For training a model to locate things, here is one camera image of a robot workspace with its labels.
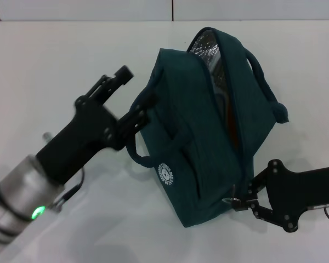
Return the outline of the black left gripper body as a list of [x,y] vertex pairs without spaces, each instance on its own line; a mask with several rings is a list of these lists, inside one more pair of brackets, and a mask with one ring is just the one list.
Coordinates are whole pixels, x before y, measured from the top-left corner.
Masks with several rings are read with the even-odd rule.
[[124,148],[118,120],[104,107],[107,99],[107,96],[80,96],[70,123],[36,154],[46,176],[53,182],[65,184],[104,148],[116,151]]

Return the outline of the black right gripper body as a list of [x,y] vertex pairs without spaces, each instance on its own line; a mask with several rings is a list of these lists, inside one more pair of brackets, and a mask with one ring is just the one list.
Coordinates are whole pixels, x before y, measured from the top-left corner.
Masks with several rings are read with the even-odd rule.
[[266,190],[277,223],[286,232],[295,232],[303,213],[329,207],[329,167],[296,173],[281,160],[271,160]]

